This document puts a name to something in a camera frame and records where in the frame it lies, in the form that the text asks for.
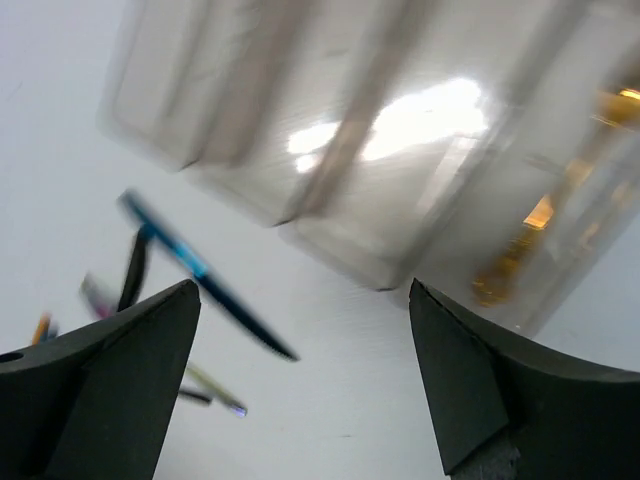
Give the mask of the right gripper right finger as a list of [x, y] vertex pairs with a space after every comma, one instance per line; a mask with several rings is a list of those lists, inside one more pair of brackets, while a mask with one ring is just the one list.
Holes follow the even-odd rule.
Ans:
[[420, 282], [409, 311], [448, 477], [638, 477], [636, 372], [545, 347]]

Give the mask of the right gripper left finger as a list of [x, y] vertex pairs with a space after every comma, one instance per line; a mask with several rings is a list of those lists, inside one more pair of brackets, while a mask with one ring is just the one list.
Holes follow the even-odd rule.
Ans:
[[2, 354], [2, 478], [152, 478], [200, 309], [198, 287], [185, 280]]

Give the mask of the orange chopstick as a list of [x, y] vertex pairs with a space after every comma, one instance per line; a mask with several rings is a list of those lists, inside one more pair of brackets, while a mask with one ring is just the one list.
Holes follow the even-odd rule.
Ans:
[[37, 345], [46, 341], [49, 337], [51, 326], [51, 315], [47, 312], [43, 313], [32, 336], [31, 344]]

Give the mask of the black knife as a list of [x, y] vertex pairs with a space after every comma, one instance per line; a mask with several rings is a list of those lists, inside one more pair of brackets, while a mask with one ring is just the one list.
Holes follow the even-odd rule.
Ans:
[[146, 278], [147, 254], [151, 238], [151, 232], [146, 226], [141, 226], [134, 237], [129, 265], [117, 305], [117, 312], [135, 305], [139, 299]]

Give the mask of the gold fork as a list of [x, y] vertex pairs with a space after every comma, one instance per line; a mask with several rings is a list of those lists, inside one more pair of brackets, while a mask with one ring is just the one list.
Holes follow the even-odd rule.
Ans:
[[492, 307], [506, 302], [525, 263], [543, 243], [553, 222], [572, 194], [586, 181], [608, 145], [622, 131], [639, 124], [639, 87], [628, 84], [603, 90], [597, 96], [594, 127], [581, 143], [577, 156], [564, 170], [562, 180], [543, 195], [522, 221], [518, 234], [502, 253], [475, 277], [472, 287], [477, 303]]

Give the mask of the blue knife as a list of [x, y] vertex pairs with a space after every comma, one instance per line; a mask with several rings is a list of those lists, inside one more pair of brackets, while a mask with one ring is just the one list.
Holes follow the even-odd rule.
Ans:
[[195, 283], [238, 325], [275, 354], [297, 362], [297, 352], [216, 275], [211, 266], [138, 193], [123, 192], [119, 204], [191, 275]]

